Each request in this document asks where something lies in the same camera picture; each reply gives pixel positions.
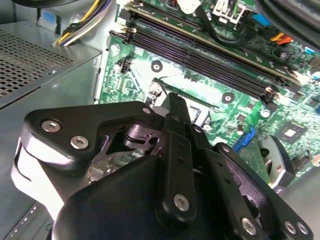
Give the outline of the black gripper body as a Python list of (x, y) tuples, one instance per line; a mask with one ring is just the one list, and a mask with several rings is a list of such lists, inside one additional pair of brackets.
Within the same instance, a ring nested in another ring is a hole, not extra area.
[(54, 240), (232, 240), (209, 180), (194, 174), (197, 214), (186, 227), (166, 227), (155, 214), (160, 161), (143, 157), (71, 196), (53, 225)]

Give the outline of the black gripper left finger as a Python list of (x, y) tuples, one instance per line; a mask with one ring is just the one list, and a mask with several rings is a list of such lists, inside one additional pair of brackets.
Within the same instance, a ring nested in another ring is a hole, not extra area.
[(140, 101), (34, 110), (24, 118), (14, 184), (45, 205), (55, 224), (78, 191), (132, 162), (156, 157), (156, 217), (165, 227), (189, 227), (197, 198), (183, 104), (170, 93), (160, 107), (163, 115)]

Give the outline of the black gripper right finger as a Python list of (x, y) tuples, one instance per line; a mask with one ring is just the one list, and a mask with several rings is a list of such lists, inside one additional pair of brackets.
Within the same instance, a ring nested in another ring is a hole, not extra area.
[(192, 164), (204, 176), (206, 212), (224, 240), (312, 240), (310, 227), (227, 144), (211, 146), (183, 104)]

